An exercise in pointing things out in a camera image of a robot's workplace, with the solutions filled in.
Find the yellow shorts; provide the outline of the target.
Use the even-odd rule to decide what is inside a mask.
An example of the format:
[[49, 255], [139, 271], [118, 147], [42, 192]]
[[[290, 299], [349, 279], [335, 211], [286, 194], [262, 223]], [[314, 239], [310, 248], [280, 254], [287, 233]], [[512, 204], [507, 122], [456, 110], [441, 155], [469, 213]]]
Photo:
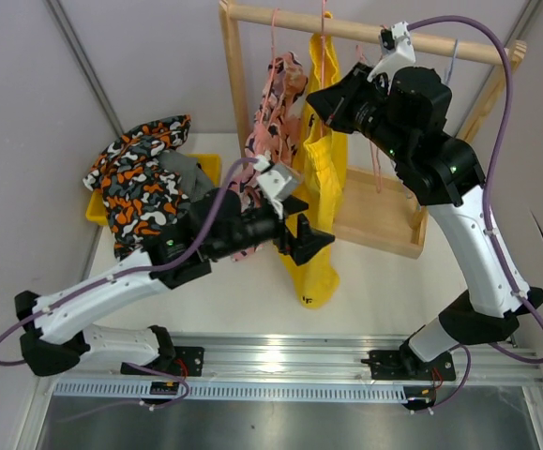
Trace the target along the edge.
[[[337, 83], [340, 78], [339, 60], [330, 36], [326, 36], [325, 87]], [[309, 39], [310, 71], [306, 93], [316, 82], [311, 80], [311, 59], [318, 58], [319, 33]], [[342, 203], [348, 165], [348, 138], [345, 134], [327, 128], [324, 136], [313, 140], [309, 136], [310, 117], [320, 117], [307, 102], [300, 116], [299, 146], [293, 168], [303, 176], [303, 183], [294, 195], [307, 202], [305, 212], [310, 226], [322, 232], [332, 233], [334, 221]], [[331, 247], [325, 247], [308, 263], [297, 266], [289, 257], [281, 261], [292, 277], [295, 294], [305, 308], [324, 306], [339, 286], [339, 274], [331, 262]]]

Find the grey shorts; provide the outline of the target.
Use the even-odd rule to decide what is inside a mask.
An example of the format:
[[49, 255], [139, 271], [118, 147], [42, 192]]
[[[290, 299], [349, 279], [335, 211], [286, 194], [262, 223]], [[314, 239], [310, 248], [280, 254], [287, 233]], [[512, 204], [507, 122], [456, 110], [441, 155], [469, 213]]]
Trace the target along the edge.
[[215, 188], [196, 157], [169, 151], [159, 156], [158, 161], [167, 172], [179, 174], [179, 186], [193, 202], [201, 200]]

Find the orange camouflage shorts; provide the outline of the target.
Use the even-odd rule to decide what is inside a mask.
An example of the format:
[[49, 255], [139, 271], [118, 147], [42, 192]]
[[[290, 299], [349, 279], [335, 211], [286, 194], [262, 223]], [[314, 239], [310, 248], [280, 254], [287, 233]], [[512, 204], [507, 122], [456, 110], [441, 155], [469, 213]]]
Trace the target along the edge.
[[87, 189], [101, 195], [118, 261], [174, 225], [180, 207], [189, 203], [180, 172], [164, 169], [158, 158], [186, 142], [190, 125], [188, 114], [138, 125], [101, 151], [83, 178]]

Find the blue hanger with grey shorts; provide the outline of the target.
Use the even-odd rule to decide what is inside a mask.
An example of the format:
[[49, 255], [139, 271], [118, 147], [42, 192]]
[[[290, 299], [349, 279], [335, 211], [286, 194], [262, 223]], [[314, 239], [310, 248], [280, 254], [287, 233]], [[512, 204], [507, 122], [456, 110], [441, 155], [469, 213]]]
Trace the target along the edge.
[[419, 221], [419, 215], [422, 211], [422, 207], [420, 203], [418, 202], [417, 197], [409, 188], [406, 187], [404, 189], [404, 193], [405, 193], [407, 204], [410, 206], [411, 212], [412, 212], [410, 222], [411, 222], [412, 227], [415, 227], [416, 223]]

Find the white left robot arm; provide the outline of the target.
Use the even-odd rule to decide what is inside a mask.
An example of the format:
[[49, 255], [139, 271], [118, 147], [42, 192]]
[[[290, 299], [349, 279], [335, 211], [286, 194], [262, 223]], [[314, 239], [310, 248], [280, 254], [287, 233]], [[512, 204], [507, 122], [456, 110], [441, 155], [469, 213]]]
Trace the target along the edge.
[[216, 193], [210, 191], [188, 206], [178, 221], [147, 237], [116, 266], [51, 295], [24, 291], [14, 298], [23, 324], [20, 346], [24, 362], [39, 377], [62, 374], [77, 366], [118, 365], [124, 375], [199, 374], [173, 345], [168, 330], [150, 325], [144, 330], [100, 327], [97, 320], [137, 300], [176, 289], [211, 272], [220, 259], [271, 242], [296, 265], [308, 263], [335, 240], [309, 224], [306, 202], [288, 196], [277, 214], [269, 201], [243, 211], [236, 193], [227, 191], [208, 234], [194, 253], [181, 256], [196, 242]]

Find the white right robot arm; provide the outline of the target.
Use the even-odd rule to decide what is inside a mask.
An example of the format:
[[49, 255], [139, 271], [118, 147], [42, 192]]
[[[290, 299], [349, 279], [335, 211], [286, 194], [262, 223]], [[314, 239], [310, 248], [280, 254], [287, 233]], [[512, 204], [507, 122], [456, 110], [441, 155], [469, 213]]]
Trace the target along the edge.
[[439, 225], [463, 273], [466, 290], [400, 347], [400, 370], [416, 379], [458, 345], [509, 338], [519, 317], [543, 304], [543, 290], [517, 273], [489, 228], [495, 220], [483, 209], [486, 177], [475, 151], [444, 131], [450, 88], [425, 67], [405, 67], [392, 78], [370, 80], [370, 73], [358, 63], [306, 101], [329, 128], [360, 133], [394, 162], [398, 178]]

